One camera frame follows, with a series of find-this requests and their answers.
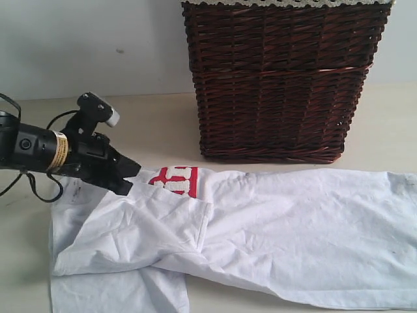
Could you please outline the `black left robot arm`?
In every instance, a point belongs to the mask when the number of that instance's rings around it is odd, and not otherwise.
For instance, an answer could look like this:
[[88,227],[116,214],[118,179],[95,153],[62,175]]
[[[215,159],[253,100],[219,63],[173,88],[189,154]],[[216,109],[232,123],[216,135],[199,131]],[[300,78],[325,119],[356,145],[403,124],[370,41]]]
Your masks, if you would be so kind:
[[109,138],[96,132],[101,119],[78,110],[64,129],[53,131],[21,123],[1,112],[1,168],[73,177],[125,196],[141,166],[115,150]]

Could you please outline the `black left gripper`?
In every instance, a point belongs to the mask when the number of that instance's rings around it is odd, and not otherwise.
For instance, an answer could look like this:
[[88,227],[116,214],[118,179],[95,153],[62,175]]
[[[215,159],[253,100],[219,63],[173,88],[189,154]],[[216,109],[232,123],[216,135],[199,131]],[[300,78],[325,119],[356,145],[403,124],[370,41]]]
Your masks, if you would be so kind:
[[141,165],[116,151],[107,136],[96,133],[97,124],[81,111],[68,120],[62,133],[68,138],[70,152],[61,174],[127,196],[133,183],[125,178],[135,177]]

